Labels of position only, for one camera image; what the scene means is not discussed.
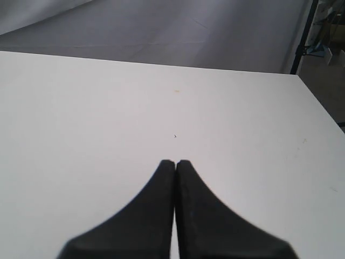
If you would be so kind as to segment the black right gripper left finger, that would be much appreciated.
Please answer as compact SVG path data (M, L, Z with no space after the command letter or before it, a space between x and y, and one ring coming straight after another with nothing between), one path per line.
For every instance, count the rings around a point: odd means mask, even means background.
M169 258L174 218L175 164L162 160L129 204L69 240L60 258Z

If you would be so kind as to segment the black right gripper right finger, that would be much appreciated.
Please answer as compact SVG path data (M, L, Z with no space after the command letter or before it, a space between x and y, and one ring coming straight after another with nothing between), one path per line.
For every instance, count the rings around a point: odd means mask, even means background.
M188 160L176 166L175 217L180 258L295 258L293 248L233 212Z

